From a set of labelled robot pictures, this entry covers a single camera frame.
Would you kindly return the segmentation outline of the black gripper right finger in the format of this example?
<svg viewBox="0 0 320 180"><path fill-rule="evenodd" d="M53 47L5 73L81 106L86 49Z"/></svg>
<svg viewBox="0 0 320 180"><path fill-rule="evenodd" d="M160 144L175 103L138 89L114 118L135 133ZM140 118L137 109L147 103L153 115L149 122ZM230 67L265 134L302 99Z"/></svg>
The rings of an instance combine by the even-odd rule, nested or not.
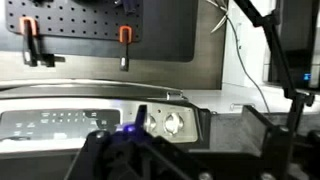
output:
<svg viewBox="0 0 320 180"><path fill-rule="evenodd" d="M290 133L275 125L254 107L242 108L243 130L258 157L261 180L287 180L290 160Z"/></svg>

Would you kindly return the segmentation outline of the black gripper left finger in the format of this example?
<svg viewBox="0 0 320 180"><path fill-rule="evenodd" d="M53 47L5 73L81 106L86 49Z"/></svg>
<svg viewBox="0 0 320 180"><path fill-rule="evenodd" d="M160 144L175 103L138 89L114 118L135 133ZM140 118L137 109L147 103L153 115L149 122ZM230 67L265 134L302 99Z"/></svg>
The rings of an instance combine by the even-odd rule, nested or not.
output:
<svg viewBox="0 0 320 180"><path fill-rule="evenodd" d="M65 180L187 180L186 154L146 131L89 133Z"/></svg>

